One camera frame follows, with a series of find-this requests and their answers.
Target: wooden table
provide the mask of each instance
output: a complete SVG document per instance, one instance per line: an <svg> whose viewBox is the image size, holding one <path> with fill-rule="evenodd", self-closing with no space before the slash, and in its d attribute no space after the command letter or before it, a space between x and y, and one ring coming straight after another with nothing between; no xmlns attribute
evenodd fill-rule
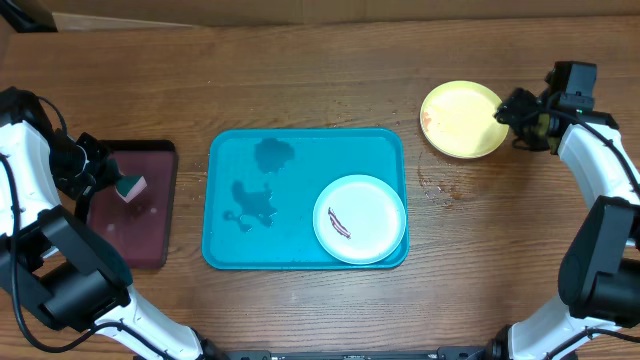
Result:
<svg viewBox="0 0 640 360"><path fill-rule="evenodd" d="M52 100L73 135L176 144L168 261L134 271L140 292L174 320L227 350L418 350L483 345L531 315L556 292L587 213L557 157L508 141L477 160L436 152L418 125L422 100L457 79L502 97L518 86L537 92L556 60L599 65L597 109L613 113L640 159L635 17L13 35L0 79ZM411 251L400 267L222 272L204 262L207 154L218 133L363 126L404 142ZM101 337L72 354L40 353L7 295L0 314L2 358L130 358ZM77 336L30 324L47 343ZM580 355L633 358L640 347L598 339Z"/></svg>

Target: cable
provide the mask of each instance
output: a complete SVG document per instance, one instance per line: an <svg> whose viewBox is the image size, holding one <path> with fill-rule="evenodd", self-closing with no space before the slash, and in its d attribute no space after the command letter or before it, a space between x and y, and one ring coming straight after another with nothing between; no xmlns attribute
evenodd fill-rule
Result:
<svg viewBox="0 0 640 360"><path fill-rule="evenodd" d="M565 118L566 120L571 121L575 125L582 126L591 134L593 134L593 136L595 136L600 141L602 141L606 147L611 149L611 152L613 152L613 155L615 155L615 157L618 159L618 162L620 163L620 166L622 166L622 169L624 170L625 174L627 174L627 177L631 182L631 187L633 187L633 191L636 193L636 196L640 197L640 185L638 184L638 180L636 179L633 173L633 170L631 169L631 165L629 165L629 162L624 157L624 155L622 155L620 150L618 150L618 148L613 144L613 140L607 139L606 137L604 137L604 135L600 134L596 129L592 128L584 120L580 120L577 116L573 116L557 110L547 110L547 112L551 115Z"/></svg>
<svg viewBox="0 0 640 360"><path fill-rule="evenodd" d="M53 103L51 101L47 100L46 98L43 98L42 96L38 96L37 98L38 98L38 100L44 101L45 103L47 103L47 105L51 106L51 108L56 112L56 114L58 115L58 119L60 119L60 128L62 129L62 132L66 136L67 135L67 123L64 121L64 117L62 116L62 113L60 113L58 108L55 105L53 105Z"/></svg>
<svg viewBox="0 0 640 360"><path fill-rule="evenodd" d="M545 360L553 359L558 354L560 354L561 352L563 352L566 349L570 348L571 346L575 345L575 343L577 343L578 341L584 339L587 336L589 337L590 340L593 339L593 335L596 335L596 334L607 335L607 336L614 337L616 339L632 342L632 343L635 343L635 344L640 344L640 337L631 336L631 335L625 335L625 334L621 334L619 332L611 331L611 330L585 329L585 330L579 332L578 334L576 334L575 336L573 336L571 339L567 340L564 344L562 344L562 345L558 346L557 348L553 349L553 351L547 353L547 355L545 356Z"/></svg>
<svg viewBox="0 0 640 360"><path fill-rule="evenodd" d="M13 305L13 313L16 317L16 321L18 323L18 327L24 335L25 339L36 349L48 352L48 353L62 353L65 351L69 351L76 346L85 342L88 338L93 336L96 332L108 328L115 327L118 331L124 331L131 335L133 338L138 340L141 344L149 348L149 350L156 353L162 359L171 360L166 353L160 351L158 348L153 346L153 344L149 343L145 338L140 336L138 333L133 331L131 328L127 327L123 323L119 322L107 322L100 325L96 325L91 327L89 331L80 335L77 339L70 342L67 345L54 347L48 346L41 343L36 337L29 331L26 322L24 321L24 316L22 314L22 308L20 307L20 294L18 290L18 255L17 255L17 247L18 247L18 233L20 232L20 203L18 198L18 188L16 186L15 177L13 176L13 171L11 170L11 165L9 164L9 160L7 156L4 154L0 154L0 162L4 166L4 170L7 173L7 179L9 181L9 191L11 193L11 211L13 214L13 232L11 233L11 251L10 251L10 269L11 269L11 302Z"/></svg>

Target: bacon strip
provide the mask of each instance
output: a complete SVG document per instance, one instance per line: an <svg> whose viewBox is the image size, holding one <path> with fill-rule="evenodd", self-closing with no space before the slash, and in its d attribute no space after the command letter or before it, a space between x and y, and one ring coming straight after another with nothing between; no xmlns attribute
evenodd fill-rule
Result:
<svg viewBox="0 0 640 360"><path fill-rule="evenodd" d="M336 213L334 213L331 208L329 208L329 220L331 220L331 225L333 225L333 228L336 229L338 234L346 237L347 239L351 239L351 233L340 223L336 217Z"/></svg>

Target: white plate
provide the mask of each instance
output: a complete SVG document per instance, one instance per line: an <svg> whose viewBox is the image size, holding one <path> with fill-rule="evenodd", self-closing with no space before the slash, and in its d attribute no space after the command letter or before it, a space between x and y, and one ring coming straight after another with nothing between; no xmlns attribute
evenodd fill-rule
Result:
<svg viewBox="0 0 640 360"><path fill-rule="evenodd" d="M313 229L336 259L365 265L398 247L407 226L404 205L385 182L349 175L327 186L313 208Z"/></svg>

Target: rectangular tray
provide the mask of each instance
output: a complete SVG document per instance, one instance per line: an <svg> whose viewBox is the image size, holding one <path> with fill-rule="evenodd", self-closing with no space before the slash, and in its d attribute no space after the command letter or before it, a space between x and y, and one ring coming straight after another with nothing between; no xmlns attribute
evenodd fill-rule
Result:
<svg viewBox="0 0 640 360"><path fill-rule="evenodd" d="M398 248L369 265L351 265L327 253L313 231L318 195L347 175L374 176L391 186L407 208L402 141L373 129L229 130L211 144L202 254L217 269L385 269L409 253L409 226ZM233 193L258 204L269 220L245 214ZM250 226L243 231L241 226Z"/></svg>

